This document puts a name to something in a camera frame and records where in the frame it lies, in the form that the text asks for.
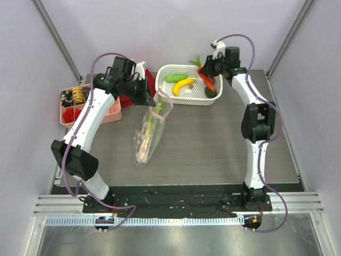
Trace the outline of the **toy orange carrot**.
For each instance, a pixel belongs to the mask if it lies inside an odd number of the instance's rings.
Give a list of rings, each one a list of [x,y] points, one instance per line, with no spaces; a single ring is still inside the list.
[[[199,73],[200,69],[202,68],[200,55],[197,55],[195,60],[190,60],[189,63],[198,67],[197,73],[198,73],[199,77],[204,81],[205,85],[207,87],[209,87],[212,91],[216,91],[216,89],[214,88],[214,84],[212,84],[210,79],[209,79],[210,77],[204,76],[204,75]]]

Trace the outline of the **toy dark green avocado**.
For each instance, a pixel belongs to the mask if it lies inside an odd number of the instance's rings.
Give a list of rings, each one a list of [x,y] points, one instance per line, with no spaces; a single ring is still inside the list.
[[[217,96],[217,92],[212,91],[209,87],[205,87],[205,95],[207,98],[212,99]]]

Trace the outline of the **clear zip top bag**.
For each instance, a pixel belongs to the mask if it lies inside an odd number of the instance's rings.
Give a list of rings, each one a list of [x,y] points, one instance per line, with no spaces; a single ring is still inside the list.
[[[144,169],[151,159],[163,134],[166,119],[173,110],[170,96],[161,88],[154,96],[156,106],[149,107],[143,117],[142,127],[134,133],[134,164]]]

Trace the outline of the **toy celery leek stalk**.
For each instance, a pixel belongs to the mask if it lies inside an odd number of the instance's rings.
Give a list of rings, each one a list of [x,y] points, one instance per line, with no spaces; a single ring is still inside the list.
[[[164,100],[158,95],[154,97],[154,100],[156,106],[149,107],[143,119],[142,130],[139,132],[140,136],[136,138],[136,160],[140,165],[147,164],[150,160],[160,140],[161,129],[165,122],[164,116],[161,115]]]

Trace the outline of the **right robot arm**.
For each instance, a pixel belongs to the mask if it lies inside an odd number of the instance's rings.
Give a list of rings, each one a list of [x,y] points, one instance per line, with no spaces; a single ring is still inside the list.
[[[224,43],[213,45],[199,72],[208,77],[223,76],[238,93],[245,105],[241,122],[241,134],[247,144],[247,173],[242,185],[241,206],[254,210],[266,201],[265,155],[275,127],[275,110],[259,93],[246,68],[240,66],[238,47],[226,47]]]

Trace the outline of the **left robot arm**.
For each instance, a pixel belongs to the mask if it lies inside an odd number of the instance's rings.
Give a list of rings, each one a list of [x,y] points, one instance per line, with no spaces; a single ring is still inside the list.
[[[137,106],[156,105],[145,76],[144,61],[136,63],[126,56],[115,53],[112,66],[105,73],[90,72],[90,94],[72,128],[62,140],[54,140],[51,150],[62,175],[74,177],[90,197],[95,207],[103,213],[113,208],[113,195],[101,178],[99,161],[90,154],[94,136],[105,114],[121,97],[127,96]]]

